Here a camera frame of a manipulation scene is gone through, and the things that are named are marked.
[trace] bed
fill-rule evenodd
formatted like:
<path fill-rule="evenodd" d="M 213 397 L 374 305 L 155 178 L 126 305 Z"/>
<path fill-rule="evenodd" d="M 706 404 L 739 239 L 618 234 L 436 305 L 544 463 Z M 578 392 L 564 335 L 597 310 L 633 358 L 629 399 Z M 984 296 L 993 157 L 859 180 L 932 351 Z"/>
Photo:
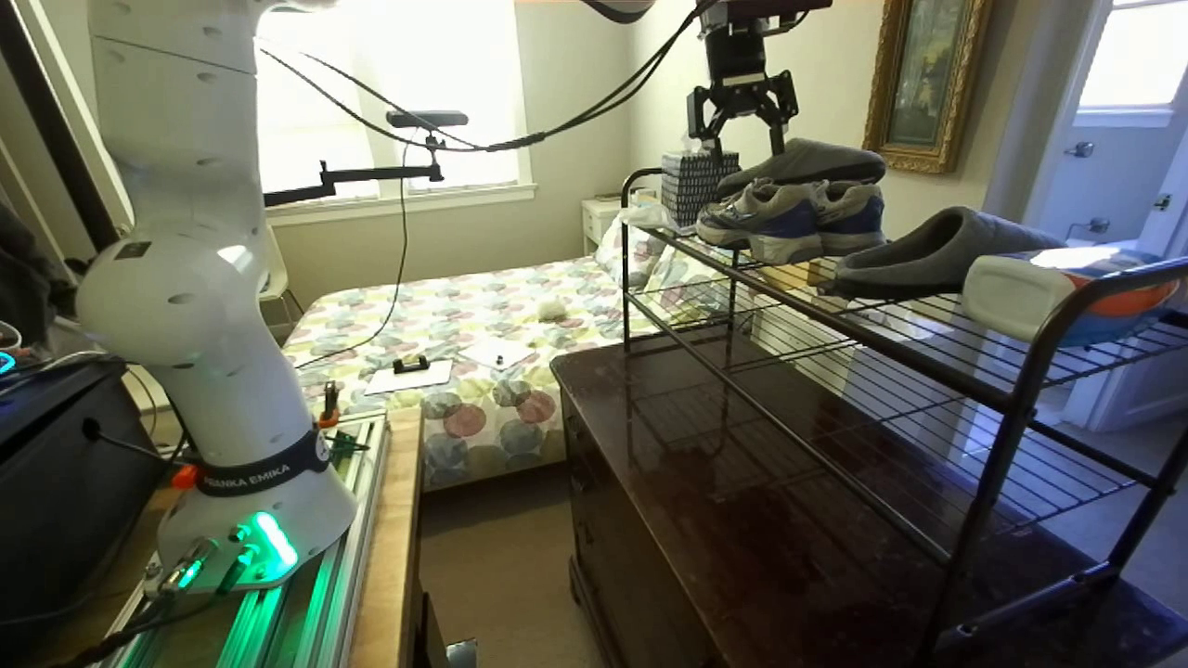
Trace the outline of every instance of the bed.
<path fill-rule="evenodd" d="M 564 460 L 549 358 L 622 342 L 622 221 L 575 260 L 320 296 L 281 343 L 307 408 L 320 410 L 330 383 L 343 385 L 343 416 L 419 404 L 423 489 Z M 633 280 L 686 280 L 664 307 L 706 310 L 712 296 L 686 269 L 694 264 L 633 228 Z"/>

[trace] pillow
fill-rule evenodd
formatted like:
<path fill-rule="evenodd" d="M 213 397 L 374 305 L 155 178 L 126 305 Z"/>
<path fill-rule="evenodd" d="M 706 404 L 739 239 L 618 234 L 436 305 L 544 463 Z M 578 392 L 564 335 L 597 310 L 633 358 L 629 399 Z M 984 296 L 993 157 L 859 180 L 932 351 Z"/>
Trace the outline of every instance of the pillow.
<path fill-rule="evenodd" d="M 664 239 L 656 239 L 648 228 L 655 221 L 655 210 L 648 199 L 633 197 L 633 208 L 618 210 L 618 220 L 606 227 L 601 239 L 597 239 L 597 264 L 622 280 L 624 274 L 624 227 L 629 227 L 629 285 L 644 285 L 650 279 L 650 269 L 656 267 Z"/>

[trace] gray slipper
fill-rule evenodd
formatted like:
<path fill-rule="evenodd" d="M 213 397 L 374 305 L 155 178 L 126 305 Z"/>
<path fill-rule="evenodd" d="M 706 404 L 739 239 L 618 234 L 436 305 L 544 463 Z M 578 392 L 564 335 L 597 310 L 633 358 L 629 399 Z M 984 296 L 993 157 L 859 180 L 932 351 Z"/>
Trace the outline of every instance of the gray slipper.
<path fill-rule="evenodd" d="M 1019 221 L 972 208 L 942 208 L 899 239 L 842 255 L 833 269 L 817 279 L 817 285 L 841 296 L 892 301 L 962 293 L 977 255 L 1060 243 L 1060 237 L 1025 228 Z"/>
<path fill-rule="evenodd" d="M 716 197 L 739 194 L 755 178 L 793 185 L 793 180 L 880 180 L 885 175 L 888 175 L 888 161 L 880 152 L 793 137 L 784 152 L 768 157 L 765 161 L 721 178 Z"/>

